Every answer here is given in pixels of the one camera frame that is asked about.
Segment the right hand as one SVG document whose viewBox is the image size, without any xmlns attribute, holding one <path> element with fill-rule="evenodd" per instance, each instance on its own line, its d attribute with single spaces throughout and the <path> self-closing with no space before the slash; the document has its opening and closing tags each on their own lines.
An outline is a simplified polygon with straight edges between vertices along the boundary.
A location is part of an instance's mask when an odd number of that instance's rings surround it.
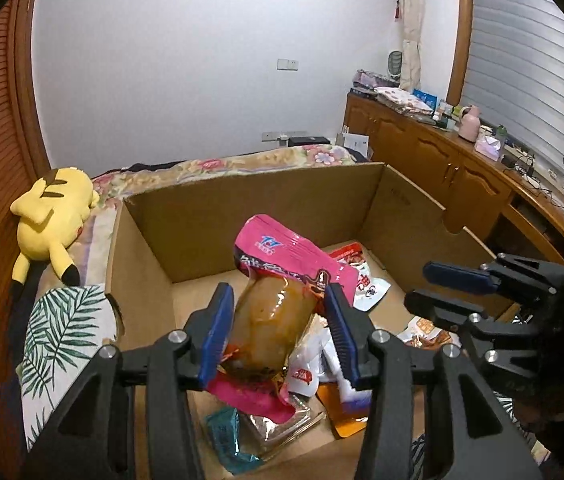
<svg viewBox="0 0 564 480">
<path fill-rule="evenodd" d="M 542 411 L 533 404 L 524 403 L 519 400 L 513 401 L 513 413 L 524 430 L 530 432 L 542 431 L 549 422 L 563 422 L 564 411 L 560 413 L 549 413 Z"/>
</svg>

